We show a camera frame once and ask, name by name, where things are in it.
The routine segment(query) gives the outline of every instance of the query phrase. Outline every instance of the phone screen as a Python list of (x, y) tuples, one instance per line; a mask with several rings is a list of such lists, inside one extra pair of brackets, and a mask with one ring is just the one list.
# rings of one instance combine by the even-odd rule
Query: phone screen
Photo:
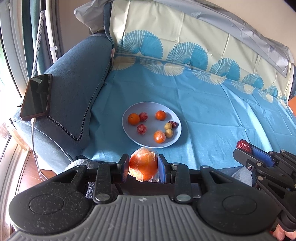
[(21, 118), (29, 119), (31, 116), (38, 117), (48, 111), (49, 94), (52, 75), (44, 74), (30, 79), (24, 96), (21, 109)]

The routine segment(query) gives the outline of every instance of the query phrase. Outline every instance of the light purple plate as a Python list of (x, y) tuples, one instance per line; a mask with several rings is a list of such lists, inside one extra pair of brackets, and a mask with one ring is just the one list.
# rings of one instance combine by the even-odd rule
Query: light purple plate
[[(159, 110), (163, 110), (167, 114), (167, 117), (164, 121), (157, 120), (155, 118), (155, 113)], [(144, 135), (138, 134), (138, 125), (132, 126), (128, 123), (128, 116), (130, 114), (140, 114), (141, 112), (146, 112), (148, 114), (148, 119), (145, 122), (139, 123), (147, 126), (147, 132)], [(156, 143), (153, 138), (154, 133), (157, 130), (162, 130), (163, 132), (165, 132), (164, 126), (169, 121), (175, 121), (179, 124), (177, 128), (172, 129), (174, 131), (174, 135), (171, 138), (166, 138), (164, 143)], [(174, 144), (179, 139), (182, 130), (178, 116), (164, 105), (154, 102), (140, 102), (130, 106), (122, 116), (122, 127), (124, 129), (124, 132), (132, 141), (140, 146), (145, 146), (148, 148), (165, 148)]]

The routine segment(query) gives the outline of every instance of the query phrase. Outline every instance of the white cable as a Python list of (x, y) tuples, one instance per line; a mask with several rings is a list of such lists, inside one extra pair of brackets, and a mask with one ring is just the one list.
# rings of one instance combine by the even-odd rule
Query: white cable
[(31, 78), (35, 77), (35, 75), (36, 75), (44, 15), (45, 15), (45, 11), (43, 10), (40, 12), (39, 25), (38, 25), (38, 31), (37, 31), (37, 39), (36, 39), (36, 45), (34, 48), (34, 61), (33, 61)]
[(35, 154), (35, 149), (34, 149), (34, 126), (35, 126), (35, 123), (36, 123), (36, 118), (32, 118), (31, 119), (31, 124), (32, 124), (32, 150), (33, 150), (33, 155), (34, 155), (34, 158), (35, 158), (35, 162), (36, 162), (39, 177), (40, 177), (40, 179), (42, 181), (46, 181), (47, 180), (46, 176), (44, 176), (43, 173), (40, 171), (40, 168), (39, 168), (39, 165), (38, 165), (38, 162), (37, 162), (37, 157), (36, 157), (36, 154)]

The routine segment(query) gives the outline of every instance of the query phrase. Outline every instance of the metal screw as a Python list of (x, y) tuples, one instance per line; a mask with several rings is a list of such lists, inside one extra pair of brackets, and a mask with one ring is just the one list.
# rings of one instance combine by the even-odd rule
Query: metal screw
[(109, 200), (110, 196), (108, 194), (106, 194), (106, 193), (99, 193), (99, 194), (97, 194), (95, 196), (95, 198), (96, 198), (97, 201), (102, 202), (102, 201)]
[(188, 202), (191, 197), (187, 194), (179, 194), (176, 199), (179, 201), (179, 202)]

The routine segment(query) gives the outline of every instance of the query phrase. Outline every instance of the wall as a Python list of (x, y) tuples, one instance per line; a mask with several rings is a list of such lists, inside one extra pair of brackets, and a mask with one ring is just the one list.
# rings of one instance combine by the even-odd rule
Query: wall
[(208, 0), (234, 13), (265, 37), (291, 49), (296, 60), (296, 13), (284, 0)]
[(57, 0), (61, 29), (62, 54), (89, 36), (89, 28), (74, 15), (74, 9), (89, 0)]

